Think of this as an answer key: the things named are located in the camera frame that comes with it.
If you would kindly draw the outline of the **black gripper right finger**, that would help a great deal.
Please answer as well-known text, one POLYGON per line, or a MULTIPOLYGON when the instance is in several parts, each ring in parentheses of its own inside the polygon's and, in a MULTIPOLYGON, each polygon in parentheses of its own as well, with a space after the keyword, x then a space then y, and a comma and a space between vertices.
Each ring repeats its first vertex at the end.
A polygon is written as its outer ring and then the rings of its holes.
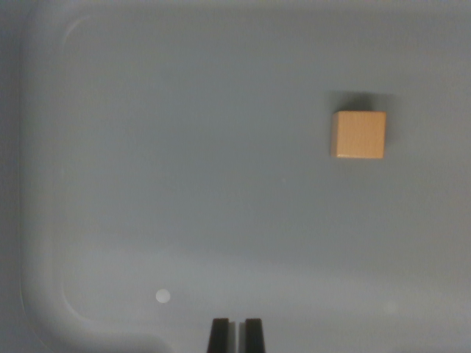
POLYGON ((238 327, 238 353, 265 353, 263 323, 260 318, 248 318, 238 327))

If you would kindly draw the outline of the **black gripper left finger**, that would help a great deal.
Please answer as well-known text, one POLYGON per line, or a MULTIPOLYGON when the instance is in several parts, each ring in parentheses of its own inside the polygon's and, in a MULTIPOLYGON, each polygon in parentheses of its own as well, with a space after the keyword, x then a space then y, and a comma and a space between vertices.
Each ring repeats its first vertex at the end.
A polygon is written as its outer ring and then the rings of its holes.
POLYGON ((207 353, 236 352, 236 323, 228 318, 213 319, 207 353))

